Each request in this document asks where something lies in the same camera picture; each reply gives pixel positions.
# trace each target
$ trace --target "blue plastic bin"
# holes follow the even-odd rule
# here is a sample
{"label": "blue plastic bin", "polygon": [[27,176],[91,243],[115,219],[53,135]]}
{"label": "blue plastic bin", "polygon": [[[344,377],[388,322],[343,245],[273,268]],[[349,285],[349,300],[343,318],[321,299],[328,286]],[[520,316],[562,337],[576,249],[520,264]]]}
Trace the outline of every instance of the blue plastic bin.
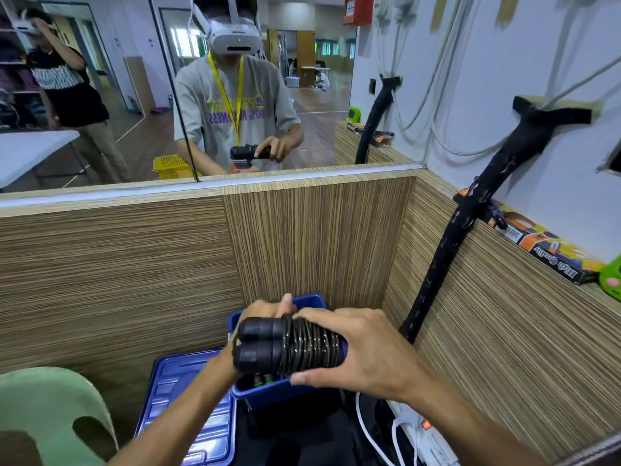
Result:
{"label": "blue plastic bin", "polygon": [[[298,310],[304,309],[305,307],[327,308],[323,297],[319,294],[294,297],[293,303],[296,305]],[[229,335],[232,334],[237,327],[237,322],[239,321],[239,317],[242,315],[242,312],[243,311],[238,311],[231,314],[229,318]],[[262,409],[275,404],[276,402],[299,396],[300,394],[304,394],[314,389],[310,386],[292,386],[291,383],[289,383],[288,378],[281,378],[272,384],[266,384],[264,386],[248,390],[240,390],[238,384],[239,382],[233,386],[233,397],[235,399],[244,400],[250,410]]]}
{"label": "blue plastic bin", "polygon": [[[155,362],[136,436],[179,397],[205,363],[220,351],[172,355]],[[237,402],[229,391],[203,425],[182,466],[228,466],[235,456],[236,414]]]}

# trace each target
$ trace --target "red box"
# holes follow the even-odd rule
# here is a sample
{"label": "red box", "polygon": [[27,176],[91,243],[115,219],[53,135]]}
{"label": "red box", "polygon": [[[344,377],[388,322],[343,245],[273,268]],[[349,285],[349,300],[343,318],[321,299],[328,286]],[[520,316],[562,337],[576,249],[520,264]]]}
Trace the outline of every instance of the red box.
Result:
{"label": "red box", "polygon": [[343,24],[364,26],[373,22],[373,0],[345,0]]}

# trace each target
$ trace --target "green toy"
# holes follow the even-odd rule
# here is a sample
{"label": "green toy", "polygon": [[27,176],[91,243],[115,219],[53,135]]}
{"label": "green toy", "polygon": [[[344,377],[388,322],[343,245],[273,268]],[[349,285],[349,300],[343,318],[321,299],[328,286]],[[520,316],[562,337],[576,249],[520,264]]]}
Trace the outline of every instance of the green toy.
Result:
{"label": "green toy", "polygon": [[360,116],[362,115],[360,109],[358,108],[350,108],[349,114],[347,115],[347,120],[349,122],[360,122]]}
{"label": "green toy", "polygon": [[621,301],[621,255],[603,268],[599,275],[599,284],[610,296]]}

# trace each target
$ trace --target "power strip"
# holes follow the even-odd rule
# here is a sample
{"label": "power strip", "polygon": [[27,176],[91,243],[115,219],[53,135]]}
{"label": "power strip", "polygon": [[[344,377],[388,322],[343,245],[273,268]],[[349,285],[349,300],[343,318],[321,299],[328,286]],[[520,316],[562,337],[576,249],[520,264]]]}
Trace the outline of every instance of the power strip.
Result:
{"label": "power strip", "polygon": [[408,423],[401,425],[401,428],[406,433],[412,447],[414,447],[414,438],[416,438],[418,456],[422,462],[427,466],[460,466],[457,456],[444,437],[433,426],[425,424],[422,415],[408,405],[393,401],[387,402],[395,417],[408,420]]}

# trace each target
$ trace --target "person in black t-shirt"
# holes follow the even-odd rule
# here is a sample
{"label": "person in black t-shirt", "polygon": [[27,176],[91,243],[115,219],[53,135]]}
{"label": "person in black t-shirt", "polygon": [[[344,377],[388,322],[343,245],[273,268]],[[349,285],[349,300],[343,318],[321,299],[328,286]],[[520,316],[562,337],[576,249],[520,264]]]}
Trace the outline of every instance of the person in black t-shirt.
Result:
{"label": "person in black t-shirt", "polygon": [[28,8],[24,14],[40,32],[28,34],[36,47],[28,52],[27,66],[41,88],[50,128],[63,127],[80,133],[85,142],[82,154],[102,183],[117,181],[108,170],[106,159],[121,181],[131,181],[113,138],[108,109],[90,84],[84,58],[56,36],[47,13]]}

